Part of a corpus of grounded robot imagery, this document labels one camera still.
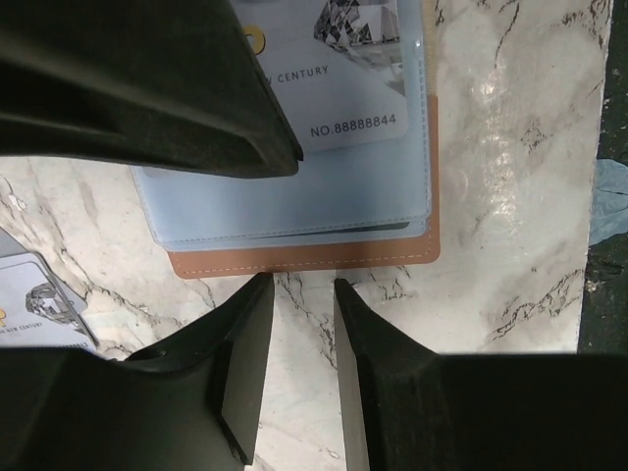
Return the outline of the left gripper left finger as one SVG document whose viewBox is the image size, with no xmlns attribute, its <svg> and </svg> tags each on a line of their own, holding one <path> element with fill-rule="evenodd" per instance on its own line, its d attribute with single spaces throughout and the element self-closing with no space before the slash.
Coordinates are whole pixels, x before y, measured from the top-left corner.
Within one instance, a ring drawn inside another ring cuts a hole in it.
<svg viewBox="0 0 628 471">
<path fill-rule="evenodd" d="M 5 470 L 241 470 L 253 462 L 274 312 L 260 273 L 123 361 L 1 352 Z"/>
</svg>

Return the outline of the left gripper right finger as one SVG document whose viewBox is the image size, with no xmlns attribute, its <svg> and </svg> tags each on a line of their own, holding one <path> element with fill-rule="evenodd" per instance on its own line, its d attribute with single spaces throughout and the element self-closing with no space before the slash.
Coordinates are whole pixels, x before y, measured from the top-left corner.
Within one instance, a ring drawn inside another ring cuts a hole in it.
<svg viewBox="0 0 628 471">
<path fill-rule="evenodd" d="M 344 279 L 334 323 L 350 470 L 623 470 L 627 360 L 438 354 Z"/>
</svg>

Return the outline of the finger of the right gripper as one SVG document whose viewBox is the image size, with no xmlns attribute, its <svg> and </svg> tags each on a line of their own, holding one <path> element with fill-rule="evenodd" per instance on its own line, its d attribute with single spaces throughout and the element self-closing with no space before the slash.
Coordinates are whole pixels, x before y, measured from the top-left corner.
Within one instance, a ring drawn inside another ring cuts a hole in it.
<svg viewBox="0 0 628 471">
<path fill-rule="evenodd" d="M 5 1 L 1 152 L 241 179 L 302 149 L 228 1 Z"/>
</svg>

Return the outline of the pink leather card holder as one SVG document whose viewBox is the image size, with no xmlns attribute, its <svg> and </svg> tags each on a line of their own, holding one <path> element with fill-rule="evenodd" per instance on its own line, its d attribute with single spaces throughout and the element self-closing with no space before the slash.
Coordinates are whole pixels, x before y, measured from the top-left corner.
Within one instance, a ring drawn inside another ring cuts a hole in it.
<svg viewBox="0 0 628 471">
<path fill-rule="evenodd" d="M 175 273 L 428 264 L 441 252 L 435 36 L 426 1 L 394 1 L 408 128 L 395 139 L 304 152 L 285 178 L 237 180 L 134 168 L 154 240 Z"/>
</svg>

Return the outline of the silver VIP card stack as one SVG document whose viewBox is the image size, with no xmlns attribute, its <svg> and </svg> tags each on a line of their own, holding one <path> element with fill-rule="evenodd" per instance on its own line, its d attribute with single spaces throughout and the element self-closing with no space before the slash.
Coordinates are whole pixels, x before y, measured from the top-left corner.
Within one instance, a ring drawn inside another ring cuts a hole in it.
<svg viewBox="0 0 628 471">
<path fill-rule="evenodd" d="M 82 320 L 85 303 L 8 233 L 1 233 L 1 346 L 78 347 L 97 340 Z"/>
</svg>

